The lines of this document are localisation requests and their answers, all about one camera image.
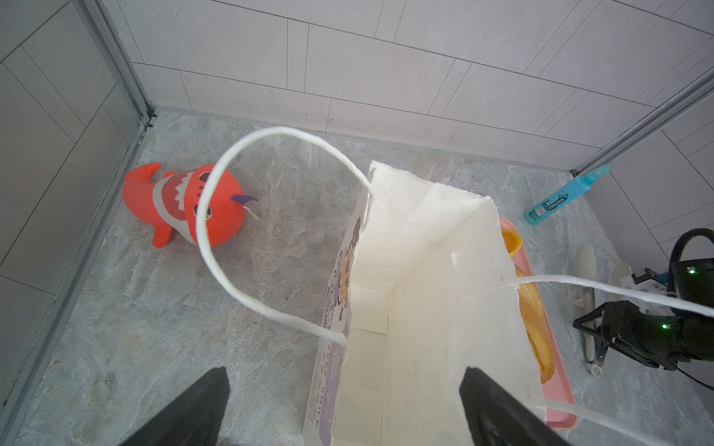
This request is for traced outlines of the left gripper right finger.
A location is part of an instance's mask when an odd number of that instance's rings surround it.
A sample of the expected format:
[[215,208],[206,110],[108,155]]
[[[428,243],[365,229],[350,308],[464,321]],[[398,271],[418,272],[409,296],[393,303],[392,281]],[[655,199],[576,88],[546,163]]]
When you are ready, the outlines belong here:
[[479,368],[466,369],[459,396],[474,445],[568,445]]

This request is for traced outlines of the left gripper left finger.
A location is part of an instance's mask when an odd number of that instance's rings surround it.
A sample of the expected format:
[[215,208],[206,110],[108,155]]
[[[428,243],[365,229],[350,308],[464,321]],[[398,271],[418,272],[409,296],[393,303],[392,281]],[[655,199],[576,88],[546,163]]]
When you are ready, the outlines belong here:
[[210,369],[121,445],[217,445],[230,392],[226,368]]

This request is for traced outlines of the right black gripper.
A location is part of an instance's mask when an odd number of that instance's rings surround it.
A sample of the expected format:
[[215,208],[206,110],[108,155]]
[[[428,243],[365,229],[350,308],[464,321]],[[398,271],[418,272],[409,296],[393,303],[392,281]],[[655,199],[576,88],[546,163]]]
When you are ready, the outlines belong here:
[[[578,249],[576,273],[581,279],[597,279],[596,256],[589,243]],[[617,265],[609,284],[631,289],[630,265]],[[681,362],[713,361],[712,318],[684,310],[676,310],[671,316],[644,314],[627,295],[614,293],[609,293],[609,300],[614,302],[595,308],[594,289],[584,287],[582,292],[586,315],[574,320],[573,327],[585,333],[588,363],[596,360],[595,341],[599,347],[614,349],[650,368],[674,371]]]

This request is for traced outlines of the long baguette bread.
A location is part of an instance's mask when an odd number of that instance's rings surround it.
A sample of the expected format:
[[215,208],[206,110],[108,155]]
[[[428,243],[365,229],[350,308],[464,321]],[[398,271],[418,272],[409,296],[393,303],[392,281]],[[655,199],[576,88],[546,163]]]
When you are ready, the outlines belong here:
[[520,312],[526,333],[537,360],[540,382],[548,382],[555,374],[555,358],[550,342],[547,314],[539,289],[534,282],[520,284]]

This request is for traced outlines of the yellow egg tart bread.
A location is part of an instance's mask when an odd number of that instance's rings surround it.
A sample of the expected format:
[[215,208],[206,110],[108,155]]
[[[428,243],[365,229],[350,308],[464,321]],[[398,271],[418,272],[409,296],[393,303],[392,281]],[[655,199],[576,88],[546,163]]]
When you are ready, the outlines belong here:
[[524,244],[522,236],[517,230],[506,227],[501,228],[501,234],[509,256],[514,258],[522,250],[522,245]]

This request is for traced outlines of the white paper bag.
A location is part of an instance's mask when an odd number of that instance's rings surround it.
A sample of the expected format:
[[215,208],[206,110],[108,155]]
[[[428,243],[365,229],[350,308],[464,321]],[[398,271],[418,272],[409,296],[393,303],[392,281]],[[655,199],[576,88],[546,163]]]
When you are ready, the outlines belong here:
[[302,429],[308,445],[474,445],[459,386],[479,368],[545,423],[553,409],[647,445],[657,438],[543,395],[520,312],[525,278],[501,235],[492,199],[374,162],[351,172],[363,185],[327,288],[321,324],[280,312],[237,288],[215,259],[206,212],[240,152],[289,136],[347,165],[309,133],[270,127],[219,158],[196,212],[201,256],[221,286],[264,317],[319,337]]

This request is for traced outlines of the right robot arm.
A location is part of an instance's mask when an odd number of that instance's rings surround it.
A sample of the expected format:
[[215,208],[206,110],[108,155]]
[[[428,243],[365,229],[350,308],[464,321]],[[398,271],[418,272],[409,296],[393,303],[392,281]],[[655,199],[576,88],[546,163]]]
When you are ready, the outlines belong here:
[[[665,296],[713,308],[713,260],[682,259],[697,237],[713,240],[713,231],[689,230],[675,243]],[[586,338],[586,357],[597,369],[613,349],[640,364],[678,371],[682,362],[713,361],[713,318],[690,310],[639,303],[635,298],[606,302],[573,322]]]

